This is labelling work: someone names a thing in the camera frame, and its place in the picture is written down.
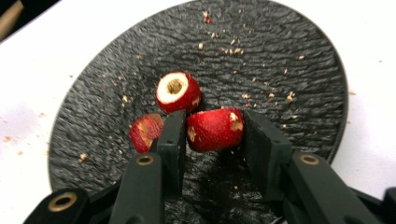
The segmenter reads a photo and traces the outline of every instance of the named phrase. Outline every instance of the white tabletop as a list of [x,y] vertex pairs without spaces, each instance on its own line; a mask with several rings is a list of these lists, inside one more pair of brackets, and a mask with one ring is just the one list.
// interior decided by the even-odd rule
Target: white tabletop
[[[59,107],[108,43],[187,2],[63,0],[0,44],[0,223],[22,223],[50,194],[48,150]],[[396,14],[391,0],[277,0],[314,22],[344,64],[348,124],[332,167],[376,198],[396,186]]]

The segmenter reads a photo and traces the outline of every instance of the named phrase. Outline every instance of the textured black surface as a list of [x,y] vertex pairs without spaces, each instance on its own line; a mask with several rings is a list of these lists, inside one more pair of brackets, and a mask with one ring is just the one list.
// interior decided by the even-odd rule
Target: textured black surface
[[[204,23],[206,10],[211,24]],[[224,53],[237,48],[243,54]],[[156,85],[175,70],[191,73],[200,83],[204,97],[198,110],[248,104],[284,132],[294,150],[330,161],[338,148],[347,84],[319,28],[273,2],[196,1],[141,21],[80,74],[50,141],[52,188],[79,187],[92,194],[118,180],[135,154],[129,125],[145,113],[162,113],[155,103]],[[273,221],[276,215],[251,185],[240,150],[199,154],[187,148],[183,198],[166,204],[167,223]],[[81,153],[88,155],[84,162],[78,161]]]

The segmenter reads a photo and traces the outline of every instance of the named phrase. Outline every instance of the red fruit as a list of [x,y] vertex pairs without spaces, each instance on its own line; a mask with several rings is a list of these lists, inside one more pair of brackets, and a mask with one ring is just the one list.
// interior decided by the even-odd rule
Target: red fruit
[[146,114],[138,118],[129,130],[132,144],[139,153],[149,152],[154,139],[160,137],[163,119],[160,114]]
[[201,102],[201,91],[198,82],[190,74],[174,72],[161,78],[156,97],[158,105],[166,114],[181,109],[189,114]]
[[187,118],[187,140],[198,152],[238,146],[244,133],[244,120],[238,108],[202,111]]

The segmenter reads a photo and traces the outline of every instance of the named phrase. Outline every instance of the slate plate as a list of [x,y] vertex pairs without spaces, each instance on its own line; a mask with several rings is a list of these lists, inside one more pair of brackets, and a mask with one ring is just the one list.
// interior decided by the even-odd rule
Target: slate plate
[[[212,23],[204,22],[204,11]],[[294,150],[332,160],[346,124],[347,82],[329,39],[313,22],[277,3],[195,1],[139,22],[80,74],[53,128],[53,190],[78,187],[94,194],[120,179],[135,154],[129,125],[145,113],[165,117],[155,102],[156,85],[176,70],[200,83],[198,110],[248,106],[284,132]],[[200,154],[188,148],[183,197],[166,204],[166,222],[275,220],[250,184],[240,150]],[[80,162],[82,153],[88,157]]]

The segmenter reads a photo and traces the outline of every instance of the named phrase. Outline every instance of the black plate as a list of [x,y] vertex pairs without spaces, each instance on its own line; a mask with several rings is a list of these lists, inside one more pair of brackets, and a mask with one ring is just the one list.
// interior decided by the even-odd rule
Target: black plate
[[[204,11],[212,23],[205,23]],[[139,22],[80,74],[53,128],[53,190],[79,187],[93,194],[120,179],[135,154],[129,125],[145,113],[162,113],[156,85],[176,70],[200,83],[204,97],[198,110],[248,106],[284,132],[294,150],[332,160],[346,124],[347,82],[329,39],[313,22],[277,3],[195,1]],[[88,158],[79,162],[82,153]],[[166,204],[168,223],[275,218],[251,185],[238,149],[205,154],[187,149],[183,198]]]

